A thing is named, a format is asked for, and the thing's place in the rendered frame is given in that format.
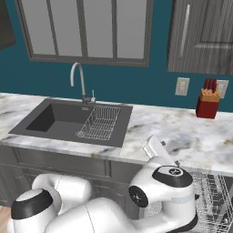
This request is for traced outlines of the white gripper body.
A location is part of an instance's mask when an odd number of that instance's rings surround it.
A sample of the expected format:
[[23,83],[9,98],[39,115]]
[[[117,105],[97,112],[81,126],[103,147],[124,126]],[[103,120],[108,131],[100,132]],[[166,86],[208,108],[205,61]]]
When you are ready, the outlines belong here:
[[150,136],[143,142],[142,147],[149,158],[163,157],[168,165],[174,166],[175,160],[168,154],[163,144],[157,139],[155,135]]

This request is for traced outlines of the grey wood cupboard door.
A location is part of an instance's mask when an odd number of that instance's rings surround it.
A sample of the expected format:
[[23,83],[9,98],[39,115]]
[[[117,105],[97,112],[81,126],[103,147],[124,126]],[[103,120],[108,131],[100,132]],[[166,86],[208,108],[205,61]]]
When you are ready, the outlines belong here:
[[[187,5],[190,16],[184,54],[179,57]],[[233,76],[233,0],[173,0],[167,70]]]

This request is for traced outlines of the red knife block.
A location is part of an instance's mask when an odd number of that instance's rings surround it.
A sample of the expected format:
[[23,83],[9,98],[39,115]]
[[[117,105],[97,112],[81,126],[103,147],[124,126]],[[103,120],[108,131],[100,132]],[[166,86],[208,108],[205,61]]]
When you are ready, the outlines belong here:
[[214,119],[218,111],[220,92],[217,89],[217,79],[207,78],[204,87],[200,89],[196,116]]

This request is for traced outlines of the grey base cabinet run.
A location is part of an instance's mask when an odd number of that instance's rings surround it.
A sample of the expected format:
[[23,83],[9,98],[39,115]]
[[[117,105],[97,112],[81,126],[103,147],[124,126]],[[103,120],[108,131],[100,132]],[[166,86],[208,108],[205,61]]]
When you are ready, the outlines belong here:
[[29,190],[37,175],[56,173],[83,177],[92,184],[93,198],[114,200],[132,219],[140,217],[128,187],[140,165],[0,145],[0,172],[8,194],[6,206]]

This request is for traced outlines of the dark grey sink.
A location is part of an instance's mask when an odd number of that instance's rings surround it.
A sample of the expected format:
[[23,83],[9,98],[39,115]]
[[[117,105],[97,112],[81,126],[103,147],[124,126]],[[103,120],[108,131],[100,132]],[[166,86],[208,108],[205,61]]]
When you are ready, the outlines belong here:
[[[95,106],[120,108],[114,130],[109,140],[76,136]],[[11,134],[79,142],[91,145],[122,147],[133,107],[124,105],[88,104],[47,98],[30,112],[11,131]]]

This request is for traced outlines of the silver curved tap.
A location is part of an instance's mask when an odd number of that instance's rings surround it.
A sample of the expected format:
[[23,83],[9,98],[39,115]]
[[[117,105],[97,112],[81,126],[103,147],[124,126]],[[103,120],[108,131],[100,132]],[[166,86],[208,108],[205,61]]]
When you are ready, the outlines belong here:
[[92,96],[91,97],[88,97],[86,95],[84,72],[83,72],[83,68],[82,68],[81,64],[78,63],[78,62],[75,62],[71,67],[71,71],[70,71],[70,85],[71,85],[71,87],[75,86],[75,71],[76,71],[76,68],[79,69],[81,90],[82,90],[82,102],[84,104],[86,104],[86,105],[88,103],[95,103],[96,102],[95,91],[92,91]]

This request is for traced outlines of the grey framed window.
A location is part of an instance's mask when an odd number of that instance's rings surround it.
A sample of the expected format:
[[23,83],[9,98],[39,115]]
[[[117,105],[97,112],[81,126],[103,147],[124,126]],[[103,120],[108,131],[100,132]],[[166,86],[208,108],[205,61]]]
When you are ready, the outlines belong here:
[[15,0],[36,62],[148,67],[154,0]]

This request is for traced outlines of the white wall outlet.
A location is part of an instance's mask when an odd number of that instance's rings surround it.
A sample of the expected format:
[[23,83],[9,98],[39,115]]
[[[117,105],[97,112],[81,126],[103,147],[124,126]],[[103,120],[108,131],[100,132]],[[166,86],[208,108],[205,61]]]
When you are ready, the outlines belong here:
[[228,88],[228,80],[218,80],[217,81],[217,90],[220,93],[220,97],[224,98]]
[[187,77],[179,77],[177,79],[177,86],[176,86],[176,96],[186,96],[189,86],[189,79]]

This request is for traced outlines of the dark wall cupboard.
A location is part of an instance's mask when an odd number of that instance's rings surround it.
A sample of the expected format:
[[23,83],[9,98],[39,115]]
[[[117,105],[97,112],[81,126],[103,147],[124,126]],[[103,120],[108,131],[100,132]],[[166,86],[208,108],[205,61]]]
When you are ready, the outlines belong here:
[[0,0],[0,50],[16,44],[5,0]]

